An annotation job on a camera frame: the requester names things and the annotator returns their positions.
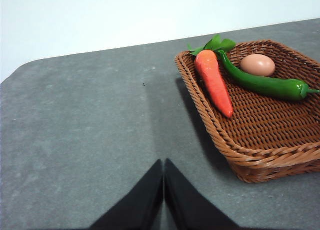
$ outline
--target green leaf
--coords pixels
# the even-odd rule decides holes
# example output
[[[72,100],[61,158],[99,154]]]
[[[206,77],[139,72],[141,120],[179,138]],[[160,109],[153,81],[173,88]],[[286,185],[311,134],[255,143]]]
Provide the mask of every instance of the green leaf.
[[[205,44],[204,49],[216,49],[220,46],[220,41],[220,35],[216,34],[207,44]]]
[[[204,49],[210,49],[212,51],[222,49],[225,52],[228,52],[231,49],[233,49],[235,47],[235,45],[236,45],[236,43],[230,39],[224,39],[221,41],[219,34],[214,35],[212,37],[212,39],[207,44],[205,44],[205,46],[201,46],[201,47],[192,49],[191,45],[187,44],[188,50],[190,51],[190,54],[192,54],[192,55],[197,55]]]
[[[198,48],[195,48],[193,51],[190,52],[190,54],[192,54],[192,55],[197,55],[197,54],[199,54],[203,49],[204,49],[203,46],[198,47]]]
[[[228,52],[232,50],[235,47],[236,43],[233,40],[230,39],[224,39],[220,43],[220,49],[224,50],[225,52]]]
[[[195,49],[192,49],[190,44],[187,44],[187,46],[188,46],[188,50],[190,51],[190,54],[192,54],[192,55],[197,55],[197,54],[199,54],[200,51],[202,51],[204,49],[203,46],[200,46],[200,47],[195,48]]]

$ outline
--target toy vegetable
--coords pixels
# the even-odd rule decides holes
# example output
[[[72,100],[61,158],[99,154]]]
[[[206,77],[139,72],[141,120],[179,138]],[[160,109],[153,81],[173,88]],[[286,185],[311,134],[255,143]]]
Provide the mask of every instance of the toy vegetable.
[[[309,89],[307,83],[298,79],[279,79],[256,76],[243,72],[235,67],[222,49],[215,51],[221,59],[225,69],[235,82],[243,88],[273,98],[283,100],[302,100],[308,93],[319,93],[320,90]]]
[[[226,83],[219,71],[216,54],[209,49],[202,50],[196,55],[194,64],[214,105],[223,115],[230,118],[234,111]]]
[[[217,61],[217,56],[214,53],[216,49],[229,51],[236,43],[232,40],[224,39],[220,41],[220,36],[215,35],[204,47],[191,49],[190,53],[196,55],[194,64],[199,75],[204,81],[204,85],[208,94],[217,107],[217,109],[226,117],[230,118],[233,114],[231,99],[224,82]]]

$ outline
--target basket rim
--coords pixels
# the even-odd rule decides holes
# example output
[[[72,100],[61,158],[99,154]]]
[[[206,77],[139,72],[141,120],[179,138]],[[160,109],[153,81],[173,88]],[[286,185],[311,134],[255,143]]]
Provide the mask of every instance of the basket rim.
[[[307,65],[315,71],[320,71],[320,63],[310,57],[293,50],[286,45],[271,40],[260,39],[255,41],[240,42],[237,46],[252,45],[260,42],[272,42],[277,48],[287,51],[289,55],[298,61],[307,62]],[[240,166],[252,169],[286,167],[295,164],[307,163],[320,159],[320,141],[309,142],[293,147],[281,147],[270,149],[250,149],[236,144],[228,133],[221,127],[219,120],[215,117],[204,94],[194,80],[189,68],[184,63],[182,57],[189,55],[188,50],[180,52],[175,57],[175,62],[183,78],[183,81],[196,105],[196,108],[210,134],[214,145],[227,158],[228,161]],[[205,112],[199,111],[199,107],[205,108]]]

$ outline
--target wicker basket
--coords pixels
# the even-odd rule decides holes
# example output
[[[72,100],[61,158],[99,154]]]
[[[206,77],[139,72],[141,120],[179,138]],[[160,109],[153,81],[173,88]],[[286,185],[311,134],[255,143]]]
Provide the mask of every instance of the wicker basket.
[[[239,66],[240,60],[252,53],[274,60],[273,77],[301,79],[320,89],[320,64],[281,43],[239,43],[228,57]],[[320,171],[320,94],[310,94],[300,102],[260,96],[235,85],[219,64],[234,110],[228,119],[211,104],[194,59],[189,51],[175,57],[207,132],[241,180],[265,182]]]

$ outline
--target green chili pepper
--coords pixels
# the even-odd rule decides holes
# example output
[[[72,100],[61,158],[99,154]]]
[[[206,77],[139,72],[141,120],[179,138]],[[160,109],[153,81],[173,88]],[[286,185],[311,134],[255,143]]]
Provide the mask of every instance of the green chili pepper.
[[[308,84],[302,80],[279,79],[248,74],[235,67],[223,50],[218,49],[215,52],[235,82],[249,91],[273,98],[293,101],[304,99],[308,93],[320,92],[317,89],[309,89]]]

